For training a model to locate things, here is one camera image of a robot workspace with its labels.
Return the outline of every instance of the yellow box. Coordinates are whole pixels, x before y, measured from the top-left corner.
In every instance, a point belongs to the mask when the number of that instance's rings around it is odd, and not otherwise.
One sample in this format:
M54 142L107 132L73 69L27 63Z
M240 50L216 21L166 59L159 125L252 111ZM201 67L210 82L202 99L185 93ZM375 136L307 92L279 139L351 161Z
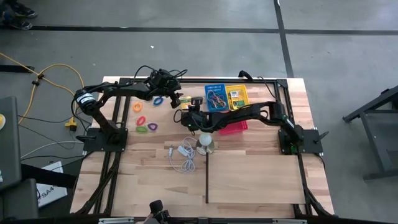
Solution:
M237 110L242 106L250 104L248 92L245 85L225 86L226 94L228 96L228 103L230 110ZM231 91L238 91L238 97L231 97Z

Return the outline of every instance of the orange ring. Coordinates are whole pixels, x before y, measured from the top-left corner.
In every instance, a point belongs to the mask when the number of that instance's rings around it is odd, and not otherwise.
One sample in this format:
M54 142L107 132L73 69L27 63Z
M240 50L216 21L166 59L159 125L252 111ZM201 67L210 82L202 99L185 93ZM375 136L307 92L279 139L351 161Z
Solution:
M142 110L142 103L141 102L137 102L132 106L132 109L135 112L140 112Z

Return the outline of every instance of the wooden board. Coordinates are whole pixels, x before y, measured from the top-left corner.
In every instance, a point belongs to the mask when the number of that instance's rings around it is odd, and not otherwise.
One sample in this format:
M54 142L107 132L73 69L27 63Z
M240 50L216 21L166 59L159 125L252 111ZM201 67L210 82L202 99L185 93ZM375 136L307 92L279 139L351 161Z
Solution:
M104 82L118 81L120 77L104 77ZM292 101L295 121L304 128L313 126L307 94L302 79L288 79L290 98ZM179 92L191 96L204 96L203 85L200 83L182 83ZM251 103L270 101L273 98L264 85L246 84ZM102 113L112 117L115 98L108 100L102 107ZM132 104L141 101L131 99ZM173 122L174 111L170 100L165 99L158 107L152 102L144 102L140 113L132 109L127 118L129 137L126 151L122 155L118 182L114 196L112 215L144 217L149 213L149 203L161 199L165 209L173 217L293 217L293 210L285 198L273 198L268 203L205 203L205 158L197 155L194 158L196 171L191 174L180 174L170 166L168 151L171 145L177 148L181 140L190 135L187 128ZM141 134L135 132L135 122L139 116L145 115L150 122L159 125L155 133ZM277 142L277 127L265 126L259 121L248 121L249 129L241 134L221 136L213 133L217 142L217 154L237 154L242 156L260 155L264 157L277 156L281 161L279 166L295 166L289 156L281 156ZM211 164L216 154L210 156ZM100 179L103 152L92 153L83 161L80 176L75 190L71 212L77 211L89 199ZM173 154L173 162L181 164L184 158L179 153ZM304 157L305 174L308 186L324 205L333 213L325 172L319 158L308 155ZM106 189L103 205L106 204Z
M305 203L297 156L209 156L210 203Z

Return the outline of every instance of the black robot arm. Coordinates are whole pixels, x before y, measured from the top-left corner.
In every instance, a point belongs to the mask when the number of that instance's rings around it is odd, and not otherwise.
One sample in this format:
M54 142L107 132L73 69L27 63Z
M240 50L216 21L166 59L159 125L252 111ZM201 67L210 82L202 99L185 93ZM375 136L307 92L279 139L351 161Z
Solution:
M228 124L257 119L269 126L280 126L289 136L292 143L303 140L303 128L290 122L285 114L284 105L281 102L267 101L243 106L236 111L227 113L200 111L203 98L192 98L192 105L188 111L182 111L181 124L190 131L203 131L212 133L225 128Z
M99 85L86 86L76 91L73 100L78 103L84 114L95 119L108 142L118 143L119 128L114 122L108 121L100 111L110 97L135 96L149 101L154 96L165 96L171 98L171 106L176 108L180 105L179 97L182 95L176 93L177 90L181 90L181 84L177 77L160 69L159 71L153 70L147 79L139 83L134 83L134 79L130 79L127 83L122 84L104 82ZM92 95L94 92L103 93L103 96L97 101Z

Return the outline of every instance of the red basket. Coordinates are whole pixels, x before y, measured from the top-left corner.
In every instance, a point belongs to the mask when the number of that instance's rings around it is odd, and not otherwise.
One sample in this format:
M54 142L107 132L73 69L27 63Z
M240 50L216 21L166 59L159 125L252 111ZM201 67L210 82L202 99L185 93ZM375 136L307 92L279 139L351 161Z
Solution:
M220 134L234 134L234 133L243 132L244 130L247 130L247 129L248 129L247 122L241 121L241 122L229 124L225 128L219 130L218 132Z

